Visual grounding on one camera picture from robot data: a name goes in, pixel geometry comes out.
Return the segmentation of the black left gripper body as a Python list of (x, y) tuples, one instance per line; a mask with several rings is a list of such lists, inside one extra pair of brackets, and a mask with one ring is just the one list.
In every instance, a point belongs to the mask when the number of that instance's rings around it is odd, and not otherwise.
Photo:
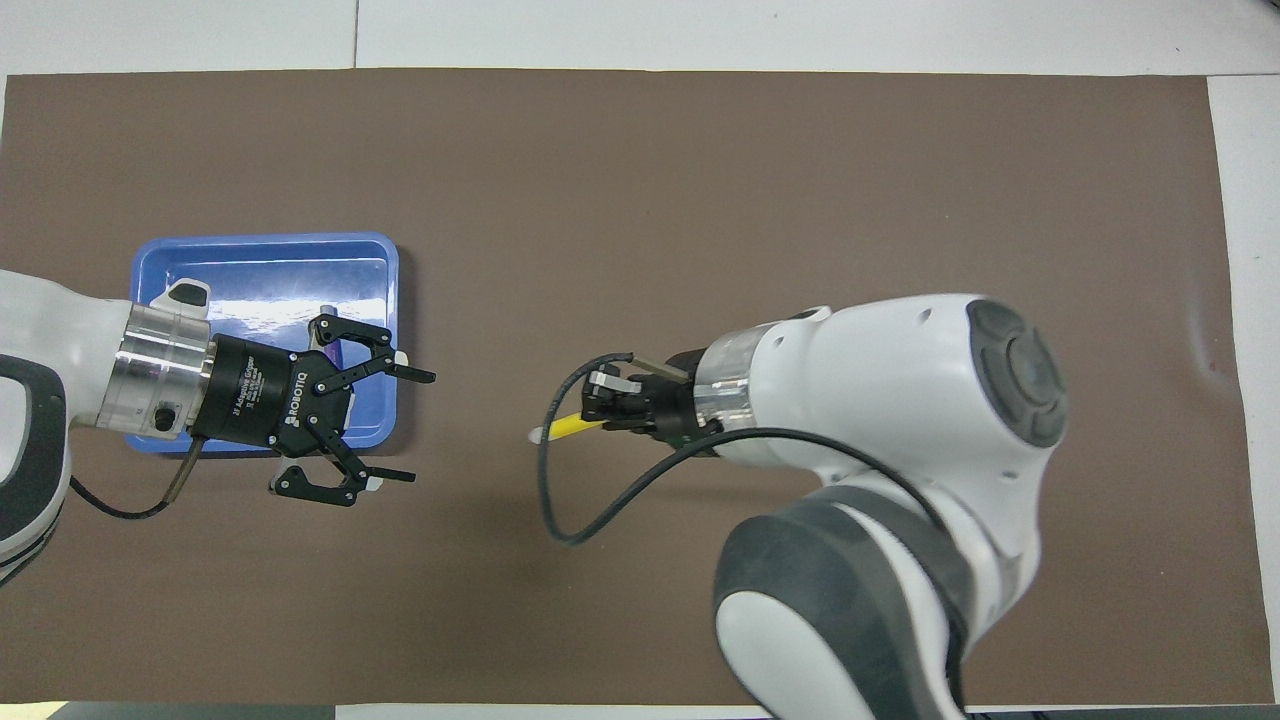
[(305, 456), (340, 437), (353, 392), (321, 395), (338, 373), (320, 351), (289, 351), (229, 334), (212, 337), (212, 368), (189, 434)]

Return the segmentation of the blue plastic tray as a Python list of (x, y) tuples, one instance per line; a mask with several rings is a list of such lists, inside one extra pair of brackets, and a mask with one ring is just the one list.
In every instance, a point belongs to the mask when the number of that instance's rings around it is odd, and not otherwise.
[[(308, 323), (324, 307), (337, 316), (379, 325), (399, 347), (401, 261), (376, 232), (170, 237), (134, 255), (129, 293), (150, 304), (178, 279), (209, 286), (212, 334), (288, 348), (310, 348)], [(397, 380), (372, 375), (352, 386), (343, 441), (371, 448), (396, 427)]]

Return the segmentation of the yellow marker pen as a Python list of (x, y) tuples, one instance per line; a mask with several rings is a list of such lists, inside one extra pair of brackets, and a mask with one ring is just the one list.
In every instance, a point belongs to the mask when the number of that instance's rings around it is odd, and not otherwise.
[(590, 421), (582, 419), (577, 414), (573, 414), (568, 416), (557, 418), (539, 427), (534, 427), (527, 433), (527, 441), (532, 445), (544, 445), (557, 439), (563, 439), (575, 436), (585, 430), (596, 429), (603, 424), (604, 421)]

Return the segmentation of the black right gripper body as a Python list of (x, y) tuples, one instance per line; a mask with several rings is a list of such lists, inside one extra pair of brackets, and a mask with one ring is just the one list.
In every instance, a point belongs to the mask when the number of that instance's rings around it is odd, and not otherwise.
[(705, 350), (689, 350), (666, 360), (668, 365), (690, 375), (687, 383), (668, 380), (652, 373), (630, 377), (640, 383), (645, 400), (643, 424), (631, 429), (631, 433), (668, 446), (686, 446), (710, 434), (700, 419), (692, 395), (692, 382), (704, 354)]

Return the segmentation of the brown table mat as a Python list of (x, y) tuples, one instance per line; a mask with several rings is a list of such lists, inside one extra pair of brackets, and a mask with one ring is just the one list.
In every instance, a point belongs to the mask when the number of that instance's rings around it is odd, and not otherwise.
[(375, 231), (399, 387), (349, 509), (206, 457), (145, 521), (72, 498), (0, 589), (0, 702), (739, 705), (712, 582), (810, 474), (685, 462), (594, 541), (544, 532), (535, 427), (599, 354), (817, 305), (988, 293), (1070, 397), (1043, 561), (975, 705), (1263, 703), (1228, 243), (1189, 77), (585, 70), (23, 76), (0, 268), (131, 292), (157, 237)]

